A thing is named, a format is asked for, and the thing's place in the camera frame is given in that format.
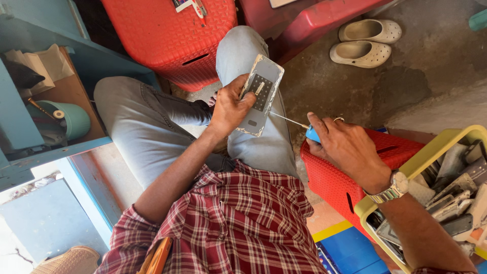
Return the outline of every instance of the wristwatch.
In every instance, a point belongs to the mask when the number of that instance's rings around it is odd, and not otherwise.
[[[376,203],[381,204],[402,197],[409,190],[408,178],[404,173],[396,170],[391,174],[391,186],[377,195],[364,192]]]

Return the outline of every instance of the phone case pile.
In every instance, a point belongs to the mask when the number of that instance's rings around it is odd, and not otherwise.
[[[409,181],[409,193],[471,256],[487,250],[487,155],[484,144],[460,140],[420,175]],[[401,242],[380,211],[367,218],[379,237],[402,260]]]

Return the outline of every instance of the red plaid shirt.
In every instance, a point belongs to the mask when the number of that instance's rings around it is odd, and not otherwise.
[[[204,166],[197,180],[162,225],[133,206],[124,211],[95,273],[136,273],[164,237],[174,240],[164,273],[326,273],[306,227],[313,208],[298,179],[237,160],[233,172]]]

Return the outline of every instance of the man's left hand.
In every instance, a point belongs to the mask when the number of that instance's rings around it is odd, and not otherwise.
[[[212,131],[220,138],[225,138],[244,120],[256,100],[253,92],[247,92],[242,100],[239,100],[247,77],[248,73],[240,75],[218,90],[213,117],[206,130]]]

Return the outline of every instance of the yellow plastic basket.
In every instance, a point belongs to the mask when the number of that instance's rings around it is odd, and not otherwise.
[[[418,176],[429,165],[436,161],[443,155],[450,147],[452,147],[461,138],[466,137],[470,142],[481,139],[484,144],[487,144],[487,130],[480,125],[472,125],[465,129],[445,129],[431,142],[416,153],[409,161],[404,163],[399,170],[404,173],[408,179]],[[399,258],[384,244],[375,232],[368,226],[367,217],[377,209],[377,205],[372,200],[365,196],[360,202],[355,205],[355,213],[360,217],[360,224],[365,231],[379,244],[379,246],[392,258],[392,260],[407,274],[411,273],[413,269],[406,263],[403,264]],[[487,252],[476,248],[476,253],[484,259],[487,259]]]

